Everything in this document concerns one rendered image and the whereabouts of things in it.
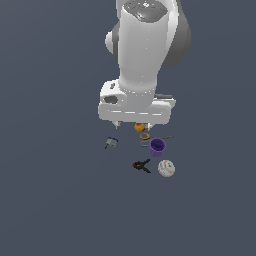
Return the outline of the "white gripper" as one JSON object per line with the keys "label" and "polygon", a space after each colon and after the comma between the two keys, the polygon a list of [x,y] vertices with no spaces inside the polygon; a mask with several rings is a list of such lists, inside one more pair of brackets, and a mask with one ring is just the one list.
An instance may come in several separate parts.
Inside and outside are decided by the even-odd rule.
{"label": "white gripper", "polygon": [[122,89],[118,80],[107,81],[100,91],[99,118],[113,122],[120,129],[121,122],[147,123],[147,131],[156,124],[169,122],[176,104],[172,95],[156,94],[155,89],[139,92]]}

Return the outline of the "black spring clamp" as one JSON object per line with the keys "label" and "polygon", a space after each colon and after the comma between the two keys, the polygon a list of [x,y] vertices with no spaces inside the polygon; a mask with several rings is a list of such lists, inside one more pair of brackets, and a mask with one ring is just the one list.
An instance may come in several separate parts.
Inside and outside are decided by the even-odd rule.
{"label": "black spring clamp", "polygon": [[149,162],[149,159],[147,159],[147,160],[145,160],[145,161],[137,161],[137,162],[134,162],[134,163],[132,164],[132,166],[133,166],[135,169],[137,169],[137,170],[143,170],[143,171],[149,173],[150,170],[145,167],[145,165],[146,165],[148,162]]}

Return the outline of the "purple cup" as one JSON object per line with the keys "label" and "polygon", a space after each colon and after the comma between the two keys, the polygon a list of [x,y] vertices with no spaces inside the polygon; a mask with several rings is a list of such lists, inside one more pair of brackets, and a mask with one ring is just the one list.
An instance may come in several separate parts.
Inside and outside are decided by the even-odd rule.
{"label": "purple cup", "polygon": [[160,157],[166,149],[166,143],[160,138],[154,138],[149,142],[149,153],[153,157]]}

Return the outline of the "tan rubber band loops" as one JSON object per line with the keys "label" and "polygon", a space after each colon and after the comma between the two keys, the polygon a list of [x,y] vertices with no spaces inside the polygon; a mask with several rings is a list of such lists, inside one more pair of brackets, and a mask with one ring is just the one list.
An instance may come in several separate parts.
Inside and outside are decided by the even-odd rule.
{"label": "tan rubber band loops", "polygon": [[140,134],[140,139],[141,139],[140,145],[142,147],[148,147],[149,146],[149,142],[150,142],[151,138],[150,138],[150,135],[148,133],[141,133]]}

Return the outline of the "white baseball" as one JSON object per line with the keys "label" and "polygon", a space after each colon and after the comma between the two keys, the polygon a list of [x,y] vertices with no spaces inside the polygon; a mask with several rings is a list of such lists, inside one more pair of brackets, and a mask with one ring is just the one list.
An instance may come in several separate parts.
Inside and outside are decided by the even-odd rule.
{"label": "white baseball", "polygon": [[162,160],[158,164],[158,172],[163,177],[171,177],[175,173],[175,166],[170,160]]}

